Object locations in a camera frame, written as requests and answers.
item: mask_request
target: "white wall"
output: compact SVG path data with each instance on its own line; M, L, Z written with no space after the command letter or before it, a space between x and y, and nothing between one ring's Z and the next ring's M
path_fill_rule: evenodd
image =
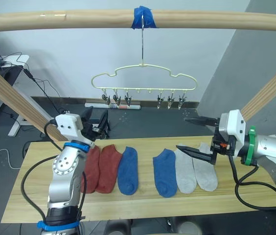
M63 9L134 9L144 5L153 9L189 9L245 11L249 0L0 0L0 13ZM223 29L146 29L145 63L186 73L197 78L199 86L187 94L200 101L234 30ZM141 30L136 29L44 29L0 32L0 53L22 51L30 56L29 66L35 78L49 79L65 97L100 98L102 91L91 86L92 76L112 73L115 68L138 64L141 60ZM193 83L178 81L167 73L137 68L118 77L96 80L101 86L140 86L185 88ZM35 84L22 77L20 87L29 95L43 95ZM50 96L55 91L47 88ZM133 93L133 99L154 100L156 93Z

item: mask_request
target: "sock hanger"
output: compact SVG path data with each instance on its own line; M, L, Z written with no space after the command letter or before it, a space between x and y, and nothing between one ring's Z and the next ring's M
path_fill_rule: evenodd
M152 64L145 64L144 63L144 61L143 61L143 29L144 29L143 15L141 16L141 19L142 19L142 21L141 21L141 23L142 23L142 26L141 26L141 42L142 42L141 43L141 64L119 67L119 68L115 69L114 74L108 74L107 72L104 72L104 73L100 73L98 75L95 75L91 79L92 86L94 88L101 89L103 92L106 92L107 89L111 89L111 90L114 90L116 93L117 93L117 90L126 90L126 92L128 92L129 90L136 90L138 93L141 90L147 90L149 93L151 93L154 90L154 91L160 91L161 93L163 91L171 91L172 93L174 91L183 91L184 94L185 94L188 91L192 91L192 90L196 89L198 83L197 83L197 80L194 77L192 77L190 75L187 75L187 74L184 74L184 73L178 73L177 75L173 75L172 71L168 68L158 66L158 65L152 65ZM115 77L115 76L117 76L117 71L123 70L123 69L128 69L128 68L134 68L134 67L154 67L154 68L166 70L166 71L169 72L169 76L171 76L171 77L175 78L175 77L179 77L179 76L184 76L184 77L190 78L191 80L193 80L195 82L195 86L192 87L192 88L176 89L176 88L138 88L138 87L98 87L94 84L94 79L97 78L97 77L100 77L102 75L108 75L109 77Z

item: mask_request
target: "robotic arm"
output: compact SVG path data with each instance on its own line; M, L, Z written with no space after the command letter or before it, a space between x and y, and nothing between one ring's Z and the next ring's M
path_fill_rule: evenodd
M101 116L98 127L89 123L92 107L82 117L63 114L55 118L55 124L69 142L52 164L53 179L49 186L48 211L45 221L38 222L42 235L78 235L81 206L81 177L84 174L88 151L94 147L95 139L104 132L108 111Z
M215 126L211 143L212 154L198 149L177 146L187 155L215 164L217 154L240 157L244 165L260 165L276 184L276 135L257 135L254 126L245 133L246 124L239 110L231 110L220 118L199 117L186 119L197 125Z

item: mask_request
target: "wooden table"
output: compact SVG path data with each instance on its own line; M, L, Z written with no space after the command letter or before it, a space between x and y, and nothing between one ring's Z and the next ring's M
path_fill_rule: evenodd
M126 196L120 193L117 184L110 194L94 192L87 194L83 205L83 215L86 220L108 220L129 218L150 218L181 215L215 214L227 212L245 212L252 209L242 205L234 195L234 181L230 164L226 156L218 156L215 170L218 177L218 188L207 192L199 188L191 194L177 192L174 197L161 197L154 184L152 157L159 155L164 148L175 150L179 143L198 148L201 142L211 142L211 136L203 137L173 137L148 139L100 140L96 144L102 148L115 144L122 153L126 146L133 147L138 152L139 187L134 195ZM23 198L20 190L21 180L26 171L36 162L54 156L59 151L49 142L33 142L23 165L19 171L5 208L2 223L36 223L41 220L36 210ZM235 160L238 176L247 173L252 167ZM52 161L38 166L31 172L25 190L28 196L46 212L48 187L52 179ZM272 184L269 174L262 168L250 180L263 181ZM263 186L243 186L240 194L246 201L258 206L276 206L276 194Z

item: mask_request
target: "wooden pole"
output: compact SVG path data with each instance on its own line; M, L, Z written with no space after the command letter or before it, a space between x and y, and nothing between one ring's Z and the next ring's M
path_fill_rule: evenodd
M0 75L0 100L22 115L38 130L44 132L47 120L41 115L24 97L22 97L7 81ZM54 141L65 141L66 138L60 134L55 126L48 127L48 134Z
M248 121L276 96L276 75L241 110Z
M229 28L276 31L276 15L152 10L159 28ZM45 28L130 28L134 10L63 10L0 14L0 31Z

